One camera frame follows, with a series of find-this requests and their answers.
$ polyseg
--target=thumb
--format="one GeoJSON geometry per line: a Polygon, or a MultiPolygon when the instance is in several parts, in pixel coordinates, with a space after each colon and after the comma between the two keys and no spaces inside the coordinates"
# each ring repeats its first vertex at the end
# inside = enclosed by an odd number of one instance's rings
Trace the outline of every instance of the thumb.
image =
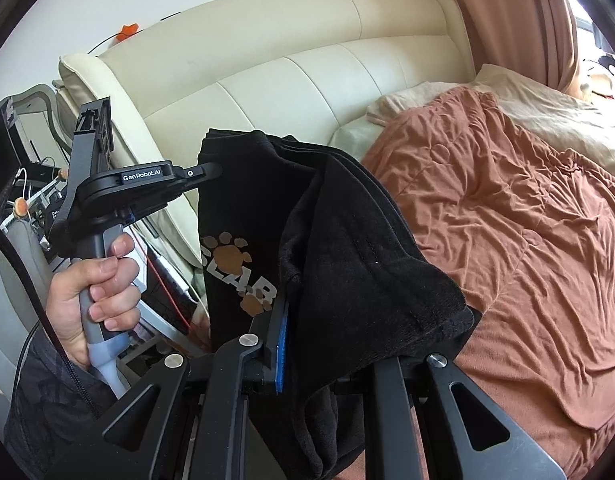
{"type": "Polygon", "coordinates": [[[119,266],[116,256],[98,260],[81,260],[54,275],[50,288],[54,298],[68,301],[90,285],[103,283],[113,277],[119,266]]]}

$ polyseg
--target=hand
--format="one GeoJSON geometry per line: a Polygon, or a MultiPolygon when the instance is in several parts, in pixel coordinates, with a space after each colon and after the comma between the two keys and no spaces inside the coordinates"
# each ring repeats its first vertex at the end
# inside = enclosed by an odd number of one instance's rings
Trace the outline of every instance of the hand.
{"type": "Polygon", "coordinates": [[[141,317],[137,303],[139,289],[132,282],[139,266],[131,258],[123,258],[134,249],[134,241],[123,233],[112,243],[109,258],[83,260],[54,275],[50,283],[46,313],[59,341],[71,361],[81,367],[90,365],[86,334],[81,324],[78,293],[89,286],[92,321],[103,321],[110,331],[133,329],[141,317]]]}

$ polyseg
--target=metal screw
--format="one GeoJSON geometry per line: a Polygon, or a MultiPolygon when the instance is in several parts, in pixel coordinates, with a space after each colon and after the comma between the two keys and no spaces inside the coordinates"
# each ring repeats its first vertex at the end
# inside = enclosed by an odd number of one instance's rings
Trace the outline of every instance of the metal screw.
{"type": "Polygon", "coordinates": [[[169,354],[164,363],[168,368],[178,368],[184,363],[184,357],[181,354],[169,354]]]}
{"type": "Polygon", "coordinates": [[[259,342],[259,336],[256,334],[243,334],[238,338],[238,342],[243,346],[254,346],[259,342]]]}
{"type": "Polygon", "coordinates": [[[445,368],[447,366],[447,359],[441,354],[428,355],[427,362],[435,368],[445,368]]]}

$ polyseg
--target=orange clip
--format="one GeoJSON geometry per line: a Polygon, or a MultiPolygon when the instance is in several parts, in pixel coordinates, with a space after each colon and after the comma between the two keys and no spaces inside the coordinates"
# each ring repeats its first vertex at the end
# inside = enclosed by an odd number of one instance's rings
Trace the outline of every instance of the orange clip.
{"type": "Polygon", "coordinates": [[[134,36],[139,31],[139,23],[132,23],[131,25],[123,25],[121,31],[116,35],[116,41],[127,40],[130,36],[134,36]]]}

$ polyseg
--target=wooden knob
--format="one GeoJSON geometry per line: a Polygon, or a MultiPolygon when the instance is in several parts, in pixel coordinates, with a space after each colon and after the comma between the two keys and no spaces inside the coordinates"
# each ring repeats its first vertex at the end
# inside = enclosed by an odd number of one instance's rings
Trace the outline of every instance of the wooden knob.
{"type": "Polygon", "coordinates": [[[23,218],[24,216],[27,216],[28,206],[27,202],[25,201],[25,198],[20,196],[19,198],[14,200],[14,207],[12,208],[12,212],[14,213],[14,216],[18,218],[23,218]]]}

